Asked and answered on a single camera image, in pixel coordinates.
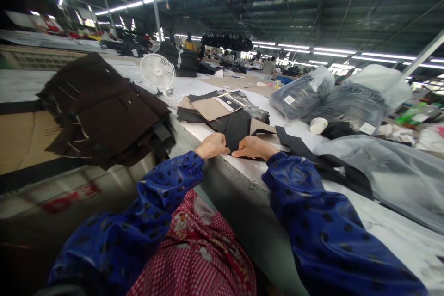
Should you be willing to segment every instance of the fist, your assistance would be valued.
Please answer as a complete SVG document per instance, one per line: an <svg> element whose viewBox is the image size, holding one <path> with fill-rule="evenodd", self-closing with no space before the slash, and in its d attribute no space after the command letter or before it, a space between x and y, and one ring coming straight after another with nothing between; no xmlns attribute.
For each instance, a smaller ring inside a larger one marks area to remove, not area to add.
<svg viewBox="0 0 444 296"><path fill-rule="evenodd" d="M268 142L265 142L256 136L246 136L239 143L239 150L234 151L231 156L260 157L263 160L268 161L270 157L277 153L279 153L279 149Z"/></svg>
<svg viewBox="0 0 444 296"><path fill-rule="evenodd" d="M202 144L196 149L196 154L203 160L222 154L229 154L230 150L225 147L227 141L222 133L215 133L207 136Z"/></svg>

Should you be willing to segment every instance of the brown fabric stack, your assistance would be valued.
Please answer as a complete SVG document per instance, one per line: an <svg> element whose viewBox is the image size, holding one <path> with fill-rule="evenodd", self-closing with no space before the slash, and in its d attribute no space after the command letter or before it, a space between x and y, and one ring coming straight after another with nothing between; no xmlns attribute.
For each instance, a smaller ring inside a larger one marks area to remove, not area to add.
<svg viewBox="0 0 444 296"><path fill-rule="evenodd" d="M167 106L120 76L99 54L64 66L38 94L63 131L46 149L104 170L131 167L173 141Z"/></svg>

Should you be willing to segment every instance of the white electric fan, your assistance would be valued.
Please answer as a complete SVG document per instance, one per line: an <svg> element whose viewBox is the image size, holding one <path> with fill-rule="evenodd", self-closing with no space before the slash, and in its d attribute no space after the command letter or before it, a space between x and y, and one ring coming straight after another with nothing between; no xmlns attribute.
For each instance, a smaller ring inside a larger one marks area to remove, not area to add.
<svg viewBox="0 0 444 296"><path fill-rule="evenodd" d="M157 53L145 55L140 61L142 77L152 86L159 89L162 98L178 99L178 95L172 93L171 85L176 78L176 71L164 56Z"/></svg>

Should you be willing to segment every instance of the white cup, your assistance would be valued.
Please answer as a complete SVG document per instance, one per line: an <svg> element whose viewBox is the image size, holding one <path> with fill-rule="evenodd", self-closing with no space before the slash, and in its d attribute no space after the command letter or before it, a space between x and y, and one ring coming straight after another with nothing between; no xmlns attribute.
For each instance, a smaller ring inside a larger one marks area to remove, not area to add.
<svg viewBox="0 0 444 296"><path fill-rule="evenodd" d="M315 118L310 122L310 132L314 134L321 134L327 125L328 121L324 118Z"/></svg>

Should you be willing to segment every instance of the transparent plastic bag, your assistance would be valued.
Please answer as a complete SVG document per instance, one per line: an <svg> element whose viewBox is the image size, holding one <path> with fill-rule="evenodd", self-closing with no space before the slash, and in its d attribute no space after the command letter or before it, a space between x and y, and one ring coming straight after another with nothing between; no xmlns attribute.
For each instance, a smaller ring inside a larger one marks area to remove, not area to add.
<svg viewBox="0 0 444 296"><path fill-rule="evenodd" d="M444 235L444 160L406 145L355 135L319 145L362 171L375 199Z"/></svg>
<svg viewBox="0 0 444 296"><path fill-rule="evenodd" d="M321 117L329 124L346 122L355 131L377 134L384 117L411 96L399 71L372 64L345 79L303 120Z"/></svg>
<svg viewBox="0 0 444 296"><path fill-rule="evenodd" d="M289 120L305 116L334 88L334 76L324 66L294 80L273 93L268 100Z"/></svg>

